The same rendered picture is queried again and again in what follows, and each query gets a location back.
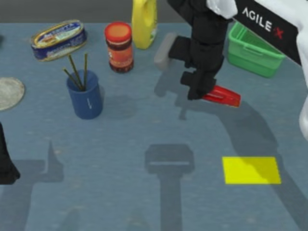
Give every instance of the wooden stick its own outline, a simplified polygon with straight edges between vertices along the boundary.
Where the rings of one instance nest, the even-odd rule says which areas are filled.
[[[85,53],[85,69],[84,69],[84,76],[83,76],[83,88],[86,91],[87,90],[87,78],[88,78],[88,54]]]
[[[82,91],[82,87],[76,82],[76,80],[74,80],[74,78],[72,77],[72,75],[65,69],[63,68],[64,72],[68,75],[68,77],[70,78],[70,80],[76,85],[76,87],[79,88],[79,90]]]
[[[69,55],[68,55],[68,58],[69,58],[69,61],[71,62],[71,65],[72,65],[72,67],[73,67],[73,70],[74,70],[74,73],[75,73],[76,78],[77,78],[77,80],[78,80],[78,83],[81,85],[81,88],[83,89],[83,86],[82,86],[82,83],[81,83],[81,80],[80,80],[80,76],[79,76],[79,74],[78,74],[78,72],[77,72],[77,69],[76,69],[76,67],[75,67],[74,61],[73,61],[73,59],[72,59],[72,56],[69,54]]]

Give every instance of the red jar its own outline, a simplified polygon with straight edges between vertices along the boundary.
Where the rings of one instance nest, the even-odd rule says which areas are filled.
[[[122,22],[105,28],[109,65],[118,73],[126,73],[134,67],[131,27]]]

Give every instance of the basket handle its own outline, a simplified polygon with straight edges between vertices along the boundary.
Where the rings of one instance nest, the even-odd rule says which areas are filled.
[[[263,53],[253,50],[248,44],[244,45],[244,50],[258,56],[263,56]]]

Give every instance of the green basket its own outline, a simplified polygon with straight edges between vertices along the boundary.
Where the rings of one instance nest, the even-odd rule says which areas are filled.
[[[275,75],[284,58],[284,54],[240,23],[232,27],[228,48],[231,64],[270,78]]]

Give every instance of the table surface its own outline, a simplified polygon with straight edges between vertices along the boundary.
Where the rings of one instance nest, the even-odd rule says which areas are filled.
[[[89,41],[73,58],[82,67],[89,53],[105,97],[103,113],[83,121],[65,86],[68,59],[33,57],[29,38],[47,26],[1,24],[1,76],[26,86],[23,101],[0,113],[22,174],[15,185],[0,186],[1,231],[308,230],[300,67],[286,59],[265,79],[226,61],[218,84],[240,93],[241,107],[190,102],[180,84],[183,63],[173,61],[164,73],[153,63],[166,33],[190,34],[186,24],[159,25],[152,47],[135,50],[135,67],[125,75],[108,65],[105,25],[86,24]],[[170,162],[175,154],[191,169],[145,161]],[[226,185],[223,156],[274,156],[282,184]]]

